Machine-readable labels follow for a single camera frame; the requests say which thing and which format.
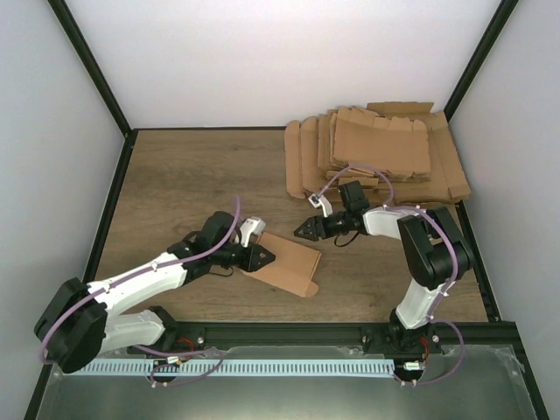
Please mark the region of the brown cardboard box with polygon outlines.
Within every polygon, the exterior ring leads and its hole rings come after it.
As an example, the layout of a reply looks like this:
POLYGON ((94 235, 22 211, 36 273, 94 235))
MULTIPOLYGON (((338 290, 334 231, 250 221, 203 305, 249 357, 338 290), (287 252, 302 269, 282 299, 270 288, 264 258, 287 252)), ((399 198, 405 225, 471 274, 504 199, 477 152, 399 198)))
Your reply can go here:
POLYGON ((243 275, 301 298, 318 293, 313 277, 322 256, 320 251, 267 232, 257 243, 271 251, 276 260, 255 272, 240 270, 243 275))

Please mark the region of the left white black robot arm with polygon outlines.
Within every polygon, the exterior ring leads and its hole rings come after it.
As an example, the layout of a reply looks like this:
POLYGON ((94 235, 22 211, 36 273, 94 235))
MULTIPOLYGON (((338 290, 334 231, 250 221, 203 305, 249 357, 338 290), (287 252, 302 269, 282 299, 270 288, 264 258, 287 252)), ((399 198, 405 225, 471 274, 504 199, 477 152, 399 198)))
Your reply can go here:
POLYGON ((252 273, 272 264, 275 254, 252 240, 264 227, 259 218, 240 220, 217 211, 201 230, 135 269, 90 283, 65 281, 34 327, 40 359, 70 374, 125 347, 170 356, 179 343, 177 321, 161 306, 138 313, 130 308, 181 288, 214 267, 252 273))

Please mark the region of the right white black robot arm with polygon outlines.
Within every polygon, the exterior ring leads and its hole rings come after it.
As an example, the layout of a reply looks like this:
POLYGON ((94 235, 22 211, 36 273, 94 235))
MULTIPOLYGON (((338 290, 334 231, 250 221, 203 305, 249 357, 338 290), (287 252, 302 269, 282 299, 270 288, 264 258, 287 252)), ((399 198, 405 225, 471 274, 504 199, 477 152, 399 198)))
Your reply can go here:
POLYGON ((473 268, 473 251, 444 206, 431 210, 373 207, 358 181, 340 186, 339 195, 344 209, 338 212, 332 210, 328 199, 310 196, 311 204, 323 213, 305 220, 294 235, 317 242, 354 232, 401 242, 411 281, 389 316, 388 342, 396 351, 407 353, 427 334, 448 290, 473 268))

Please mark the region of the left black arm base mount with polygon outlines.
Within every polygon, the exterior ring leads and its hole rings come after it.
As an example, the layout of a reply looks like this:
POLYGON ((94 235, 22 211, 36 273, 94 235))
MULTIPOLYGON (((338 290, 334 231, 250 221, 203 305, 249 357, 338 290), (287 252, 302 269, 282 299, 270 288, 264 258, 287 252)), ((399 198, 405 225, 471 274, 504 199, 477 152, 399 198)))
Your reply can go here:
POLYGON ((207 329, 204 327, 178 330, 174 334, 165 332, 154 344, 128 345, 125 349, 128 354, 144 354, 148 357, 161 359, 207 355, 210 348, 207 347, 206 332, 207 329))

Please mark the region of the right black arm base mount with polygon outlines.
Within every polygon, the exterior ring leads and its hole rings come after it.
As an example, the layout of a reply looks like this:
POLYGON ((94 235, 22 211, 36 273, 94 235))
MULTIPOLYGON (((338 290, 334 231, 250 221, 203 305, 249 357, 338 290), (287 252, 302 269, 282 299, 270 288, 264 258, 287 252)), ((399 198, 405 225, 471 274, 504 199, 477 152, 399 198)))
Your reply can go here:
POLYGON ((420 356, 425 348, 429 354, 440 354, 441 346, 432 339, 433 335, 429 325, 407 330, 390 323, 373 323, 360 329, 363 351, 387 357, 420 356))

